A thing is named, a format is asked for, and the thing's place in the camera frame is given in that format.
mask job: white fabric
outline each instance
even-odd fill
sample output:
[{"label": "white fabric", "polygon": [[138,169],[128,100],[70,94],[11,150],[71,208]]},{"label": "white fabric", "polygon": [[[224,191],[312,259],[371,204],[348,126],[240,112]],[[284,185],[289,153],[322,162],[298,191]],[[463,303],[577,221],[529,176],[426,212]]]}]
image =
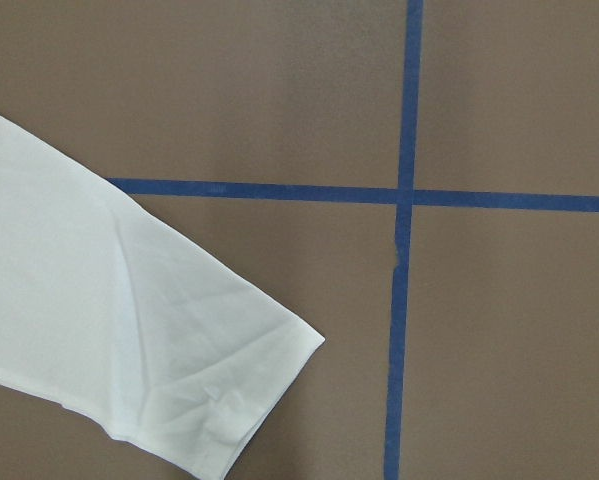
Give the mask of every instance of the white fabric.
[{"label": "white fabric", "polygon": [[0,384],[220,480],[323,337],[0,117]]}]

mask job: horizontal blue line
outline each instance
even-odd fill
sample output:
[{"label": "horizontal blue line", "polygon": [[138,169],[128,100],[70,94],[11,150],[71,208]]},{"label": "horizontal blue line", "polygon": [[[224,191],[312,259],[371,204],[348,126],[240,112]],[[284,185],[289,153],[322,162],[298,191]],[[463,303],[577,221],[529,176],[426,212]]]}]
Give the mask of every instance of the horizontal blue line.
[{"label": "horizontal blue line", "polygon": [[415,205],[434,207],[502,208],[599,213],[599,197],[581,195],[415,190],[414,203]]},{"label": "horizontal blue line", "polygon": [[109,178],[108,181],[128,194],[374,203],[382,205],[397,203],[397,190],[394,188],[147,180],[139,178]]}]

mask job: brown floor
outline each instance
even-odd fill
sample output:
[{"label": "brown floor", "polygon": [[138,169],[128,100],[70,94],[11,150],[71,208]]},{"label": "brown floor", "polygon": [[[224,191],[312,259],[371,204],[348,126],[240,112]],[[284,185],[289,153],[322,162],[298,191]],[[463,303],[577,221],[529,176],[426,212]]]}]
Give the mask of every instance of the brown floor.
[{"label": "brown floor", "polygon": [[[599,195],[599,2],[425,0],[417,188]],[[0,1],[0,113],[106,177],[394,187],[405,1]],[[382,478],[393,206],[136,196],[327,342],[230,480]],[[599,480],[599,214],[414,210],[404,480]],[[0,387],[0,480],[190,478]]]}]

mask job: blue line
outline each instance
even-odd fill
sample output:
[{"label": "blue line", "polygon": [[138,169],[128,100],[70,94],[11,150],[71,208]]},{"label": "blue line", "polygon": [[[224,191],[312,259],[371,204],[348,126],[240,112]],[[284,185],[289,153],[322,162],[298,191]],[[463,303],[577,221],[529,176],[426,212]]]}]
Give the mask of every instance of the blue line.
[{"label": "blue line", "polygon": [[144,180],[139,178],[109,178],[108,181],[128,194],[374,203],[382,205],[397,203],[397,190],[394,188],[321,187],[316,185]]},{"label": "blue line", "polygon": [[415,192],[414,204],[436,207],[503,208],[599,213],[599,197],[579,195],[417,190]]},{"label": "blue line", "polygon": [[406,17],[406,45],[399,145],[399,181],[395,219],[397,266],[392,277],[390,345],[388,351],[388,395],[383,472],[385,480],[398,480],[401,458],[401,416],[406,357],[406,316],[410,230],[414,200],[414,174],[421,61],[423,0],[409,0]]}]

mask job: vertical blue line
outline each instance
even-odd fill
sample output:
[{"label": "vertical blue line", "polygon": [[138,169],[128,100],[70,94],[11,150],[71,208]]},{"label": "vertical blue line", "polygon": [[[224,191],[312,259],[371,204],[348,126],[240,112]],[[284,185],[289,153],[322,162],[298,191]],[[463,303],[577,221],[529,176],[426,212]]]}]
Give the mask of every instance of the vertical blue line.
[{"label": "vertical blue line", "polygon": [[401,416],[406,356],[408,271],[410,266],[410,230],[414,201],[422,17],[423,0],[409,0],[406,18],[401,138],[399,145],[399,180],[395,219],[397,266],[392,278],[392,313],[388,352],[389,370],[383,466],[384,480],[398,480],[401,456]]}]

